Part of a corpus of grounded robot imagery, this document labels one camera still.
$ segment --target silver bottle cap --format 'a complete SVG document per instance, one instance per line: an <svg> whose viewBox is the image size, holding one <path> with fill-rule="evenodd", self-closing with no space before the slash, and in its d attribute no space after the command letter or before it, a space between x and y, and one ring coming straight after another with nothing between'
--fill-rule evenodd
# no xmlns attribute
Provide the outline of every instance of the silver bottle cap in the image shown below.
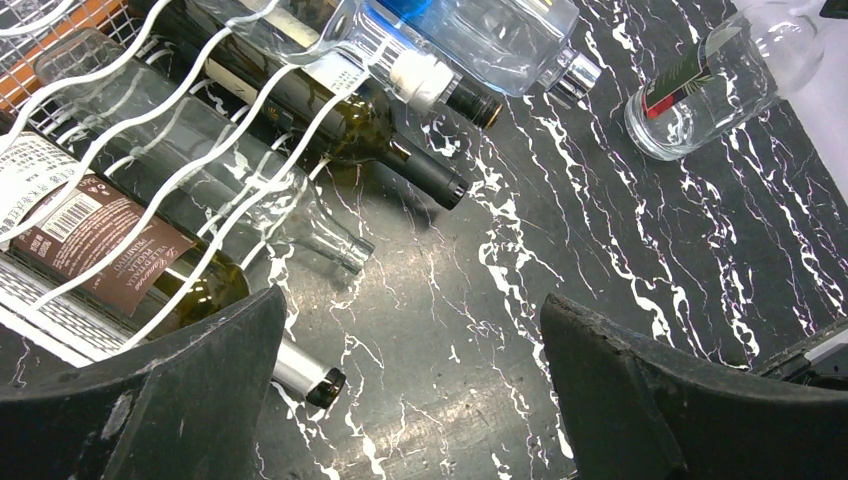
<svg viewBox="0 0 848 480"><path fill-rule="evenodd" d="M551 92L565 102L579 102L595 86L603 72L585 55L570 48L560 55L559 63L564 71Z"/></svg>

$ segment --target barcode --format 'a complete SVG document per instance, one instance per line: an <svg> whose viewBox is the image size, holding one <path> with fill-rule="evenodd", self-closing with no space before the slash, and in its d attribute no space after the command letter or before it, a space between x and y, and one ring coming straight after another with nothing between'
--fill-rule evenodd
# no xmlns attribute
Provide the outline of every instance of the barcode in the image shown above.
<svg viewBox="0 0 848 480"><path fill-rule="evenodd" d="M84 193L79 193L65 202L50 220L41 227L44 233L60 242L64 242L74 233L74 230L102 205L97 200Z"/></svg>

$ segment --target white label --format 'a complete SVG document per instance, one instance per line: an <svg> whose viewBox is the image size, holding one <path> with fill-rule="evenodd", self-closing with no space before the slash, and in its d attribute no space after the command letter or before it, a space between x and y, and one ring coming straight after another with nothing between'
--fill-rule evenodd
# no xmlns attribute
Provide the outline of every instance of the white label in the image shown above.
<svg viewBox="0 0 848 480"><path fill-rule="evenodd" d="M68 182L79 162L32 132L21 133L0 155L0 234L18 226L32 207ZM7 251L9 242L0 244Z"/></svg>
<svg viewBox="0 0 848 480"><path fill-rule="evenodd" d="M71 199L65 201L41 227L44 233L65 243L77 227L103 205L88 195L77 191Z"/></svg>
<svg viewBox="0 0 848 480"><path fill-rule="evenodd" d="M209 78L215 80L215 83L221 85L227 89L227 91L239 97L244 103L248 105L256 103L256 97L259 92L231 71L227 70L226 67L222 66L220 63L212 59L206 60L204 70Z"/></svg>
<svg viewBox="0 0 848 480"><path fill-rule="evenodd" d="M361 68L336 52L327 53L306 65L303 71L334 95L349 89L362 75Z"/></svg>

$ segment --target bottle label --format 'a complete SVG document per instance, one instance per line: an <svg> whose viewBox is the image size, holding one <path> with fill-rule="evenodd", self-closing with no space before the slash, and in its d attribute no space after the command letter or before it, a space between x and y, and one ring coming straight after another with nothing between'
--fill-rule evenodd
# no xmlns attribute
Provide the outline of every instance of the bottle label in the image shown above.
<svg viewBox="0 0 848 480"><path fill-rule="evenodd" d="M19 139L15 145L35 145L36 150L22 154L18 149L14 155L13 146L0 158L0 163L11 162L7 157L14 155L14 162L28 163L32 175L50 179L51 174L45 172L52 166L73 166L72 162L76 162L38 135L24 135L22 138L26 141ZM6 185L7 177L2 178ZM17 225L31 212L45 208L61 191L62 185L64 183L54 185L52 191L29 203L27 211L13 223ZM16 200L28 203L20 197ZM88 174L58 209L14 239L12 245L63 277L74 278L111 252L143 214L143 207L94 174ZM118 259L82 286L99 300L132 316L153 283L194 244L194 240L154 217Z"/></svg>
<svg viewBox="0 0 848 480"><path fill-rule="evenodd" d="M36 203L67 183L78 167L76 159L37 134L21 133L0 155L4 192L0 195L0 234L17 227ZM0 250L9 250L9 242L0 245Z"/></svg>
<svg viewBox="0 0 848 480"><path fill-rule="evenodd" d="M642 104L645 116L649 119L659 117L713 80L706 46L704 38L671 70L648 84Z"/></svg>
<svg viewBox="0 0 848 480"><path fill-rule="evenodd" d="M303 71L334 95L348 90L362 75L361 68L336 52L327 53L303 67Z"/></svg>
<svg viewBox="0 0 848 480"><path fill-rule="evenodd" d="M224 87L224 89L241 99L244 103L248 105L256 103L259 92L220 63L210 58L204 64L204 71L215 83ZM271 100L265 101L265 104L262 106L262 113L273 120L283 130L288 131L292 128L294 117Z"/></svg>

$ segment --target sticker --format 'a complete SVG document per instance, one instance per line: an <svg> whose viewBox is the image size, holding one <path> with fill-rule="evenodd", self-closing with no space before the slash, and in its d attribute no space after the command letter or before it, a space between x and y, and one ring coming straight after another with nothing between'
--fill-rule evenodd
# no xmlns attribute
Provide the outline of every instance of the sticker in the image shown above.
<svg viewBox="0 0 848 480"><path fill-rule="evenodd" d="M699 42L677 65L648 84L642 105L648 119L671 110L713 80L707 64L706 43L706 39Z"/></svg>
<svg viewBox="0 0 848 480"><path fill-rule="evenodd" d="M303 71L327 90L338 95L349 90L362 75L362 69L336 52L330 52L303 67Z"/></svg>
<svg viewBox="0 0 848 480"><path fill-rule="evenodd" d="M79 162L36 133L23 132L0 155L0 234L17 227L24 216L57 187L68 183ZM0 251L9 250L9 242Z"/></svg>

